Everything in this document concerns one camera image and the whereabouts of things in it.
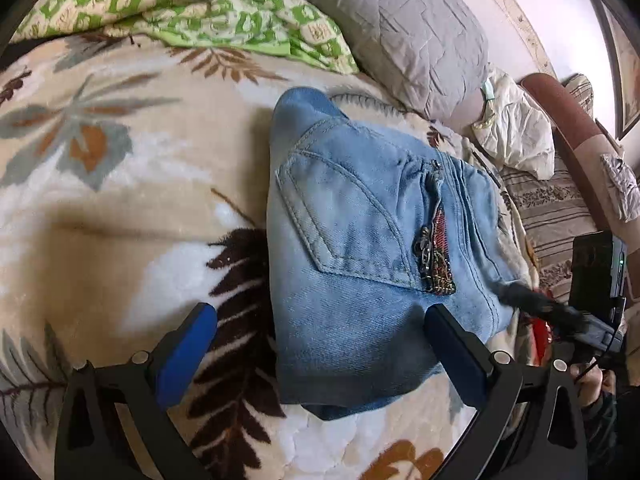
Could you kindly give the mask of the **person's right hand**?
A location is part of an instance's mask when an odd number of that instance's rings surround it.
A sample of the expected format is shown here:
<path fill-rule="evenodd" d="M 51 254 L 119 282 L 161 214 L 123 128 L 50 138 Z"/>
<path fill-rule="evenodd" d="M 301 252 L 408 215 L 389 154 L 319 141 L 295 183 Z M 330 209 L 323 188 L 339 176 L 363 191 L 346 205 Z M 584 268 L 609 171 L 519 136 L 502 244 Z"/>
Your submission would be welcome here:
<path fill-rule="evenodd" d="M 612 370 L 602 370 L 595 360 L 589 363 L 572 364 L 570 376 L 574 379 L 578 404 L 581 408 L 588 408 L 596 403 L 602 392 L 615 393 L 615 373 Z"/>

